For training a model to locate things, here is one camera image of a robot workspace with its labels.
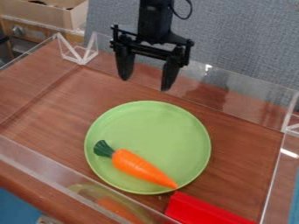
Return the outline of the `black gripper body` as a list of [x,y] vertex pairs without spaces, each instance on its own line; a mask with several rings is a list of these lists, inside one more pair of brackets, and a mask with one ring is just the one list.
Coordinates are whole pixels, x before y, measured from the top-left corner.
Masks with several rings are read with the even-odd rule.
[[110,29],[112,39],[109,44],[114,55],[117,47],[126,46],[134,56],[141,55],[164,61],[174,58],[178,60],[180,67],[189,64],[190,49],[193,47],[190,39],[182,38],[168,31],[160,39],[153,40],[142,37],[133,27],[120,24],[113,24]]

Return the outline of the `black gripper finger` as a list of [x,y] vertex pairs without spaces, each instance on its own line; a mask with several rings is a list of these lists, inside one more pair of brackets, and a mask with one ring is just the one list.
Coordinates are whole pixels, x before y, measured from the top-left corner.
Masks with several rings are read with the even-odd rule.
[[130,52],[126,46],[118,46],[116,48],[116,69],[122,81],[126,81],[132,75],[134,59],[136,55]]
[[180,71],[180,63],[174,58],[169,58],[162,65],[162,78],[161,78],[161,87],[162,91],[170,89],[172,84],[176,80],[178,71]]

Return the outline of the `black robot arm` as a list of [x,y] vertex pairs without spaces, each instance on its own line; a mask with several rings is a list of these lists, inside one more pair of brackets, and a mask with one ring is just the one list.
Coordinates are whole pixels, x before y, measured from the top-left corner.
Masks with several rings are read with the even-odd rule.
[[116,55],[117,75],[122,81],[130,78],[136,55],[164,60],[160,90],[166,91],[174,83],[180,68],[189,64],[193,41],[172,30],[172,19],[181,17],[173,9],[173,0],[140,0],[137,27],[113,24],[109,41]]

